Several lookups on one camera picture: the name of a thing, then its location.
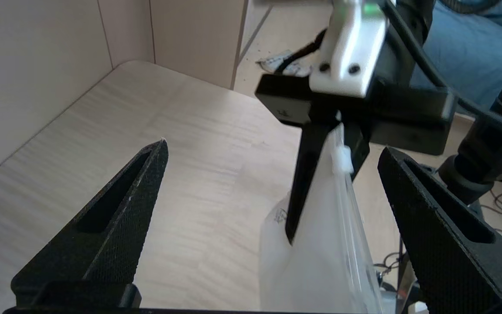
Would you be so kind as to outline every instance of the white wall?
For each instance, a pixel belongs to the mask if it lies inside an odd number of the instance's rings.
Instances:
[[[154,63],[149,0],[99,0],[111,63]]]
[[[241,39],[241,53],[249,41],[252,40],[253,34],[265,18],[272,6],[265,0],[247,0],[247,14],[245,16],[245,27],[243,28],[243,37]]]
[[[150,0],[156,64],[233,88],[245,0]]]
[[[97,0],[0,0],[0,163],[110,70]]]

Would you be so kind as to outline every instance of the plastic bag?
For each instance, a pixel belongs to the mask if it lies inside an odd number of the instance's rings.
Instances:
[[[263,311],[382,313],[350,176],[350,150],[343,138],[340,125],[324,144],[293,245],[284,229],[289,195],[263,223]]]

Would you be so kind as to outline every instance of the light wood surface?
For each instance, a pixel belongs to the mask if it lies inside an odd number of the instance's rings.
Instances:
[[[455,121],[447,154],[468,127]],[[1,165],[0,313],[15,302],[21,267],[161,137],[170,156],[135,278],[141,306],[259,309],[260,225],[290,188],[299,131],[256,99],[131,61]],[[374,262],[399,236],[376,170],[381,149],[371,146],[354,183]]]

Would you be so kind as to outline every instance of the black screw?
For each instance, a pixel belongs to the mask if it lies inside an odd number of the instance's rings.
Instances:
[[[278,111],[278,115],[281,115],[282,117],[289,117],[289,114],[287,113],[287,111],[285,110],[277,110]]]
[[[321,72],[326,72],[330,69],[330,64],[326,63],[326,62],[323,62],[321,63],[321,66],[319,66],[319,70]]]
[[[348,68],[348,73],[350,74],[357,74],[361,70],[361,67],[359,64],[354,63]]]

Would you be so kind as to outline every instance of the blue jeans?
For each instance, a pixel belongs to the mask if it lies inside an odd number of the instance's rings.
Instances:
[[[502,89],[502,2],[480,15],[457,14],[437,2],[424,50],[448,84],[489,109]],[[411,85],[432,87],[419,68]]]

